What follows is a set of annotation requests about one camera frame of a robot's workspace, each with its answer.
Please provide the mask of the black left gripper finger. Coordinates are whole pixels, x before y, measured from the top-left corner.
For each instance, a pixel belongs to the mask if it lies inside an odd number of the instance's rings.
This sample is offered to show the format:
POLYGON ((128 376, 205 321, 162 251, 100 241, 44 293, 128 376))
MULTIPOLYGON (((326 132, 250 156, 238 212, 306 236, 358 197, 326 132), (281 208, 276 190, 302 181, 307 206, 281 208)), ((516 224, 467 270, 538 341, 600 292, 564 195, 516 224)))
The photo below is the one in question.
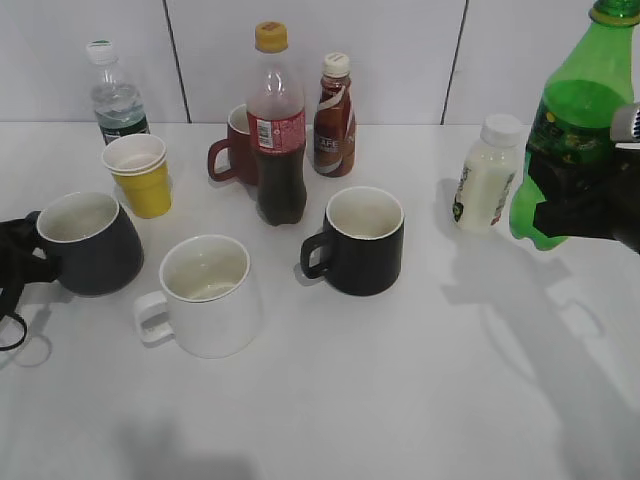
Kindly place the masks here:
POLYGON ((34 254, 40 247, 37 215, 1 223, 1 284, 22 279, 25 283, 53 282, 60 276, 59 262, 34 254))

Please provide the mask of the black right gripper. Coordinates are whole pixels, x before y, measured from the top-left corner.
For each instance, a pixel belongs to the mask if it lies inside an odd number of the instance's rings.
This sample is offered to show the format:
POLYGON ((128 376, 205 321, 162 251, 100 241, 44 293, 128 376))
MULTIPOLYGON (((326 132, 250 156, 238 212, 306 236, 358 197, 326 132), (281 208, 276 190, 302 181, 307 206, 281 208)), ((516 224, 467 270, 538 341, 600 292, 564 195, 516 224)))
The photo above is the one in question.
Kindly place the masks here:
POLYGON ((616 144, 586 164, 527 152, 539 191, 529 224, 544 237, 603 237, 639 252, 639 145, 616 144))

